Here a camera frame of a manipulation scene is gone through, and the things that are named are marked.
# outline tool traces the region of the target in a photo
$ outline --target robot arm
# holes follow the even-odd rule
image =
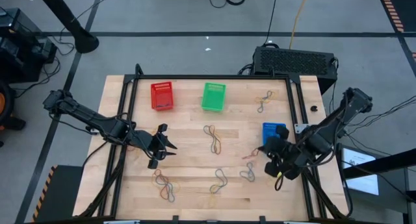
[[[87,124],[89,128],[97,129],[109,143],[140,148],[150,158],[148,165],[150,169],[156,169],[158,160],[163,160],[168,155],[175,155],[166,150],[166,147],[177,149],[163,134],[168,128],[167,124],[159,125],[154,136],[143,130],[135,131],[135,122],[121,118],[127,115],[126,113],[107,118],[80,105],[72,98],[70,92],[63,90],[52,91],[44,101],[44,108],[50,114],[68,114]]]

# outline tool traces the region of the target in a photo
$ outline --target yellow cable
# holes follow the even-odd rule
[[[296,15],[296,17],[294,19],[294,25],[293,25],[292,36],[291,36],[291,43],[289,44],[289,49],[292,49],[292,42],[293,42],[294,32],[296,30],[296,24],[298,23],[298,18],[299,18],[299,15],[300,15],[302,9],[304,8],[305,2],[306,2],[306,0],[302,0],[302,4],[300,5],[300,8],[298,10],[298,14]]]

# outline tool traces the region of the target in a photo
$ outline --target plastic basket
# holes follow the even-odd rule
[[[284,123],[263,123],[263,145],[266,144],[267,138],[269,136],[277,136],[280,137],[279,134],[276,134],[276,127],[277,126],[284,126]]]
[[[218,83],[205,83],[203,90],[202,108],[210,111],[222,111],[226,99],[226,85]]]
[[[151,108],[155,110],[170,110],[174,107],[172,82],[162,82],[151,85]]]

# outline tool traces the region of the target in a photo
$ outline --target red basket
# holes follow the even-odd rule
[[[162,82],[151,85],[151,108],[155,110],[170,110],[174,107],[172,82]]]

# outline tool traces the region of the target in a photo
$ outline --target blue basket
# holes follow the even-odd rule
[[[266,144],[267,138],[270,136],[277,136],[280,137],[279,134],[276,134],[276,127],[277,126],[284,126],[284,123],[263,123],[263,145]]]

